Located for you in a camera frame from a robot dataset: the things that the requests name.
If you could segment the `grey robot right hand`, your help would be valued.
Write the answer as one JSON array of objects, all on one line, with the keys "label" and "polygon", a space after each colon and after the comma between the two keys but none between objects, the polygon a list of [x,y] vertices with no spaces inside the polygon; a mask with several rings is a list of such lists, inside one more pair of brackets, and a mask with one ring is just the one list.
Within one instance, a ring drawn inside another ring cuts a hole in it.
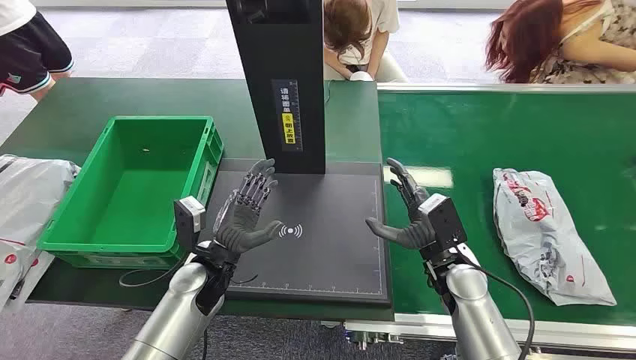
[{"label": "grey robot right hand", "polygon": [[425,224],[424,215],[419,211],[419,206],[430,195],[424,187],[416,183],[400,161],[388,157],[386,162],[391,173],[397,176],[397,180],[392,179],[390,183],[400,193],[408,211],[410,224],[405,228],[395,228],[379,222],[374,217],[366,218],[365,223],[374,235],[382,239],[399,244],[403,248],[422,249],[434,240],[434,231]]}]

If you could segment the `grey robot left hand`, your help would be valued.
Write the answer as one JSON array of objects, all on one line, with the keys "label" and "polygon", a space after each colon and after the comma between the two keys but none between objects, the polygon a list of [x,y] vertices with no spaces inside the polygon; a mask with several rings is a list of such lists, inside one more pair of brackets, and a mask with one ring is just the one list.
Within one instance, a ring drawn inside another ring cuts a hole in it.
[{"label": "grey robot left hand", "polygon": [[257,161],[234,189],[220,211],[213,227],[213,242],[235,254],[243,254],[278,237],[283,223],[273,220],[257,228],[260,213],[276,180],[273,158]]}]

